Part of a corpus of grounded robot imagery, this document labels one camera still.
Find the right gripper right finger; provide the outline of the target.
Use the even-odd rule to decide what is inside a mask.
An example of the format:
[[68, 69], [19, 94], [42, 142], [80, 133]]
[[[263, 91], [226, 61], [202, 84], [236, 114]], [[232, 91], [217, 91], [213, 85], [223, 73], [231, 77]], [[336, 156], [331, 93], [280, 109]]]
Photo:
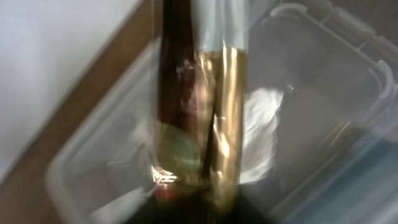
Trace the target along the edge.
[[248, 0], [192, 0], [193, 41], [199, 51], [248, 51]]

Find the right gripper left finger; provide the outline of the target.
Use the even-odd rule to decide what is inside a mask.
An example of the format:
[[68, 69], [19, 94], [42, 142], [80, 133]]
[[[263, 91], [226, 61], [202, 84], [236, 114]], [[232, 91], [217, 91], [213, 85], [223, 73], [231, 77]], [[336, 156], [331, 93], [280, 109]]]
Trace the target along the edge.
[[184, 131], [197, 127], [191, 1], [165, 0], [158, 74], [159, 120]]

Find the gold foil wrapper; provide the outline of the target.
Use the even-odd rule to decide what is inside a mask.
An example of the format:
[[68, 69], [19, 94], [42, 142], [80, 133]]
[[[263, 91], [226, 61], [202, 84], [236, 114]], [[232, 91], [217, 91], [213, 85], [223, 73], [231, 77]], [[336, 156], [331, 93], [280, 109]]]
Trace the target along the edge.
[[155, 196], [164, 204], [204, 203], [229, 213], [238, 192], [243, 148], [247, 53], [233, 47], [194, 51], [197, 127], [184, 131], [159, 120]]

